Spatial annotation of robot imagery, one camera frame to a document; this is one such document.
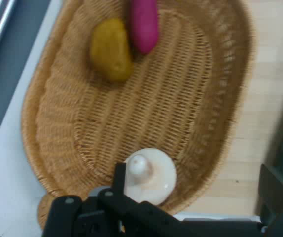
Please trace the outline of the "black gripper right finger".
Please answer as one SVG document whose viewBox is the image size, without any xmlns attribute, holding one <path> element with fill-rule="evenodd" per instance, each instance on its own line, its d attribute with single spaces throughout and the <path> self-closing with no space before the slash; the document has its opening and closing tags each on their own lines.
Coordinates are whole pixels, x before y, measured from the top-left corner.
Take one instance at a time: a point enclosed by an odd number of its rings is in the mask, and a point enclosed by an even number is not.
<svg viewBox="0 0 283 237">
<path fill-rule="evenodd" d="M 283 176 L 273 167 L 261 165 L 258 185 L 263 205 L 274 215 L 265 237 L 283 237 Z"/>
</svg>

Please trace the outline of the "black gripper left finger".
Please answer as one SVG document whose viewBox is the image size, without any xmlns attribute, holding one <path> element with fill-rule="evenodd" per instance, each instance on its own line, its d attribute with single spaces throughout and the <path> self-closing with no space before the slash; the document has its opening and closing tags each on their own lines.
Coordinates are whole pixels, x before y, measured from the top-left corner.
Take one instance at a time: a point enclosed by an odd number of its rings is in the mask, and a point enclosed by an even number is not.
<svg viewBox="0 0 283 237">
<path fill-rule="evenodd" d="M 44 237 L 181 237 L 181 221 L 149 202 L 124 194 L 126 164 L 115 166 L 111 187 L 82 201 L 62 196 L 52 202 Z"/>
</svg>

